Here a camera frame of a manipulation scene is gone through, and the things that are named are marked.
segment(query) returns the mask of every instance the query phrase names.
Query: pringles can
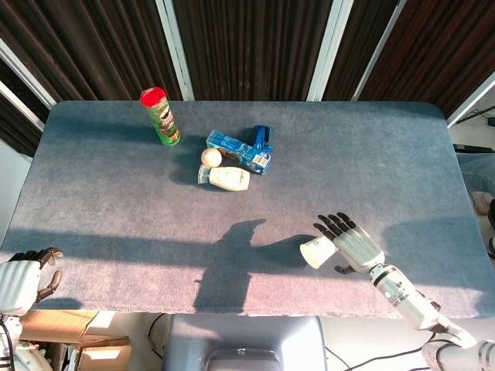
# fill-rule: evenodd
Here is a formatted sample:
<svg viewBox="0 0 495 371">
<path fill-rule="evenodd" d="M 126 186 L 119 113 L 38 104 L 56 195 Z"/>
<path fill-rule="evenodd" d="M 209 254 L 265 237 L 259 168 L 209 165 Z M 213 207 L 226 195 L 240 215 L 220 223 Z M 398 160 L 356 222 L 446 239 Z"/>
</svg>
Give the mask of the pringles can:
<svg viewBox="0 0 495 371">
<path fill-rule="evenodd" d="M 152 119 L 156 134 L 163 145 L 176 145 L 180 141 L 179 129 L 173 119 L 166 92 L 159 87 L 150 87 L 139 98 Z"/>
</svg>

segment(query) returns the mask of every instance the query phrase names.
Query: white paper cup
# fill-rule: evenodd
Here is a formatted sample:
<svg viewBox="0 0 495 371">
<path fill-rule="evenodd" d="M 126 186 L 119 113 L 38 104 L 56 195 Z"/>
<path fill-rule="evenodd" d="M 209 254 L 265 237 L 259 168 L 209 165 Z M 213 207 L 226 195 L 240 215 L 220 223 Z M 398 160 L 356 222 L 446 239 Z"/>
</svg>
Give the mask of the white paper cup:
<svg viewBox="0 0 495 371">
<path fill-rule="evenodd" d="M 301 255 L 311 267 L 318 269 L 326 260 L 335 254 L 337 248 L 325 236 L 303 243 L 299 249 Z"/>
</svg>

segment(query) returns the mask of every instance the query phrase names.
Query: cable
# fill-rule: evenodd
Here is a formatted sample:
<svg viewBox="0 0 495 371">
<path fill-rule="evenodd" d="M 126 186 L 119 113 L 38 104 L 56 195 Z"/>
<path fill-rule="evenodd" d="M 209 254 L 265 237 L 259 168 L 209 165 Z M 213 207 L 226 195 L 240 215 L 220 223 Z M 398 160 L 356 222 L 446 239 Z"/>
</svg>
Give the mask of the cable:
<svg viewBox="0 0 495 371">
<path fill-rule="evenodd" d="M 428 339 L 425 344 L 427 342 L 429 342 L 430 340 L 432 340 L 434 337 L 435 337 L 435 333 L 432 334 L 432 336 L 430 336 L 430 339 Z M 352 366 L 352 367 L 348 367 L 347 369 L 345 369 L 344 371 L 354 371 L 355 369 L 358 369 L 364 365 L 367 365 L 368 363 L 371 363 L 371 362 L 374 362 L 374 361 L 378 361 L 378 360 L 381 360 L 381 359 L 390 359 L 390 358 L 396 358 L 396 357 L 402 357 L 402 356 L 406 356 L 408 354 L 412 354 L 412 353 L 417 353 L 417 352 L 421 352 L 423 346 L 425 345 L 421 345 L 419 348 L 416 348 L 416 349 L 413 349 L 413 350 L 408 350 L 407 352 L 402 352 L 402 353 L 397 353 L 397 354 L 392 354 L 390 356 L 382 356 L 382 357 L 376 357 L 376 358 L 372 358 L 372 359 L 368 359 L 367 361 L 363 362 L 363 363 L 360 363 L 359 365 L 355 365 L 355 366 Z"/>
<path fill-rule="evenodd" d="M 12 346 L 12 339 L 10 339 L 9 330 L 7 329 L 7 326 L 5 326 L 5 323 L 2 320 L 0 320 L 0 326 L 3 328 L 5 336 L 7 337 L 7 343 L 9 344 L 10 368 L 12 369 L 12 371 L 15 371 L 14 347 Z"/>
<path fill-rule="evenodd" d="M 156 352 L 155 349 L 153 348 L 153 343 L 152 343 L 152 331 L 153 331 L 153 327 L 155 326 L 155 323 L 165 315 L 165 313 L 162 313 L 161 315 L 159 315 L 157 318 L 155 318 L 152 322 L 152 324 L 149 326 L 149 331 L 148 331 L 148 341 L 151 343 L 151 348 L 152 348 L 152 351 L 158 356 L 160 357 L 160 359 L 163 359 L 163 356 Z"/>
<path fill-rule="evenodd" d="M 346 367 L 347 367 L 347 369 L 348 369 L 349 371 L 353 371 L 353 368 L 352 368 L 351 366 L 349 366 L 349 364 L 348 364 L 346 361 L 344 361 L 343 359 L 341 359 L 341 358 L 340 358 L 337 354 L 335 354 L 334 352 L 332 352 L 328 346 L 326 346 L 326 345 L 325 345 L 325 349 L 326 349 L 326 350 L 328 350 L 328 351 L 329 351 L 329 353 L 330 353 L 332 356 L 334 356 L 334 357 L 335 357 L 335 358 L 337 358 L 339 361 L 341 361 L 341 363 L 343 363 L 344 365 L 346 365 Z"/>
<path fill-rule="evenodd" d="M 461 122 L 468 121 L 468 120 L 470 120 L 470 119 L 472 119 L 473 117 L 476 117 L 476 116 L 480 116 L 480 115 L 482 115 L 482 116 L 483 116 L 483 114 L 484 114 L 485 112 L 488 112 L 488 111 L 491 111 L 491 110 L 495 110 L 495 106 L 488 107 L 488 108 L 486 108 L 486 109 L 484 109 L 484 110 L 481 110 L 481 111 L 480 111 L 480 110 L 474 110 L 474 111 L 471 111 L 469 114 L 471 114 L 471 113 L 473 113 L 473 112 L 475 112 L 475 111 L 477 111 L 477 112 L 476 112 L 476 113 L 474 113 L 474 114 L 472 114 L 471 116 L 468 116 L 468 117 L 462 118 L 461 120 L 458 120 L 458 121 L 456 122 L 456 124 L 460 124 Z"/>
</svg>

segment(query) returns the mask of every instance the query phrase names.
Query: white robotic hand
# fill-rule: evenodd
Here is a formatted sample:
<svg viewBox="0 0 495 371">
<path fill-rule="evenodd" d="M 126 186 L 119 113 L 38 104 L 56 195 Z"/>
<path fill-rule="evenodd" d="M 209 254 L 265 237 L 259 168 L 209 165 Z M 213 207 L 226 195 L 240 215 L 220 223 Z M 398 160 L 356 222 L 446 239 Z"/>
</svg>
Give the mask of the white robotic hand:
<svg viewBox="0 0 495 371">
<path fill-rule="evenodd" d="M 43 266 L 55 265 L 55 257 L 63 252 L 54 247 L 26 253 L 17 253 L 0 264 L 0 369 L 14 369 L 14 349 L 19 342 L 22 326 L 19 317 L 27 313 L 34 303 L 55 292 L 62 279 L 56 271 L 50 284 L 38 290 Z"/>
<path fill-rule="evenodd" d="M 476 342 L 469 333 L 440 314 L 439 305 L 417 291 L 400 270 L 384 264 L 384 252 L 363 228 L 344 213 L 318 215 L 318 218 L 325 226 L 318 223 L 313 226 L 335 243 L 349 263 L 349 267 L 336 267 L 336 271 L 369 273 L 373 286 L 414 329 L 435 333 L 422 349 L 433 371 L 495 369 L 495 342 Z"/>
</svg>

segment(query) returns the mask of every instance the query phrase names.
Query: brown curtain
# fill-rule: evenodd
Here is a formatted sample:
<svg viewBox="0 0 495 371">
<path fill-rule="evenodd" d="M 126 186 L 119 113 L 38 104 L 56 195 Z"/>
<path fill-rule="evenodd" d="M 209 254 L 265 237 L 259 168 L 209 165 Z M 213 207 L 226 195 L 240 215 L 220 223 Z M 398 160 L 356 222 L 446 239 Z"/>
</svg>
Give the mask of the brown curtain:
<svg viewBox="0 0 495 371">
<path fill-rule="evenodd" d="M 0 36 L 57 101 L 181 99 L 155 0 L 3 0 Z"/>
<path fill-rule="evenodd" d="M 305 100 L 330 0 L 175 0 L 197 100 Z"/>
<path fill-rule="evenodd" d="M 420 100 L 448 117 L 495 70 L 493 0 L 408 0 L 360 100 Z"/>
<path fill-rule="evenodd" d="M 354 0 L 323 100 L 350 100 L 398 0 Z"/>
<path fill-rule="evenodd" d="M 0 81 L 3 82 L 42 122 L 48 118 L 48 108 L 15 75 L 3 60 L 0 60 Z"/>
<path fill-rule="evenodd" d="M 34 156 L 41 131 L 0 95 L 0 138 L 24 155 Z"/>
</svg>

